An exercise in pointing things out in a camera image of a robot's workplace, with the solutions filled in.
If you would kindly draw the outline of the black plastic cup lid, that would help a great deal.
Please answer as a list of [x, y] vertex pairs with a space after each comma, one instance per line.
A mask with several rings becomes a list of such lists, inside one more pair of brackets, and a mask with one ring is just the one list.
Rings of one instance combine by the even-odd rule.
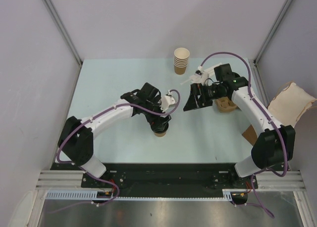
[[168, 128], [169, 128], [168, 123], [166, 125], [163, 125], [163, 126], [151, 127], [152, 131], [154, 133], [158, 133], [158, 134], [162, 134], [162, 133], [167, 132]]

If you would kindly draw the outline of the brown cardboard cup carrier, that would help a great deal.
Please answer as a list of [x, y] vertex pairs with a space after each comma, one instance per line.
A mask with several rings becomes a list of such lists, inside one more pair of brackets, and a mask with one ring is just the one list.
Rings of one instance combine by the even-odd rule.
[[221, 113], [229, 113], [237, 108], [237, 105], [234, 104], [228, 97], [216, 99], [215, 103]]

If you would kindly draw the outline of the brown paper takeout bag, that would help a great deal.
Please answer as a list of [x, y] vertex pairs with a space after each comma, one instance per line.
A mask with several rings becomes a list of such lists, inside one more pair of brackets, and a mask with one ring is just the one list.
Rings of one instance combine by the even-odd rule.
[[267, 109], [283, 125], [294, 127], [316, 101], [315, 97], [290, 81], [278, 89], [278, 94], [272, 99]]

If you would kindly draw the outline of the brown paper coffee cup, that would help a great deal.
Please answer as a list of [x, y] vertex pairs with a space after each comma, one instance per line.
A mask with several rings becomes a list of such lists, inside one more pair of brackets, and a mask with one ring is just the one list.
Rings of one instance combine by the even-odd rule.
[[155, 135], [156, 137], [164, 137], [164, 136], [166, 135], [166, 133], [167, 133], [167, 131], [159, 132], [159, 133], [155, 132], [154, 135]]

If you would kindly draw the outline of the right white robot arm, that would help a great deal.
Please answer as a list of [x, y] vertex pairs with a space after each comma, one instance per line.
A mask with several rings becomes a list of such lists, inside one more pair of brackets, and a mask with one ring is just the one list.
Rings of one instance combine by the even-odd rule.
[[229, 184], [240, 188], [246, 177], [277, 164], [288, 165], [293, 158], [295, 129], [276, 119], [260, 102], [249, 81], [233, 72], [230, 64], [219, 63], [206, 70], [201, 66], [190, 76], [190, 95], [183, 110], [210, 107], [213, 101], [227, 97], [244, 113], [257, 139], [249, 157], [235, 164]]

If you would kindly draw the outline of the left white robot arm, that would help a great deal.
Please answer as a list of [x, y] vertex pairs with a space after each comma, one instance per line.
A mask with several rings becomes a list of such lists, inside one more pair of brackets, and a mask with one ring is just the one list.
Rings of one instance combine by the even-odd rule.
[[92, 175], [98, 187], [109, 183], [105, 165], [94, 155], [94, 140], [117, 122], [143, 114], [153, 133], [163, 136], [169, 128], [171, 116], [166, 111], [176, 104], [170, 92], [162, 95], [159, 89], [145, 83], [121, 95], [112, 106], [86, 118], [69, 117], [58, 141], [58, 153], [64, 153], [70, 162]]

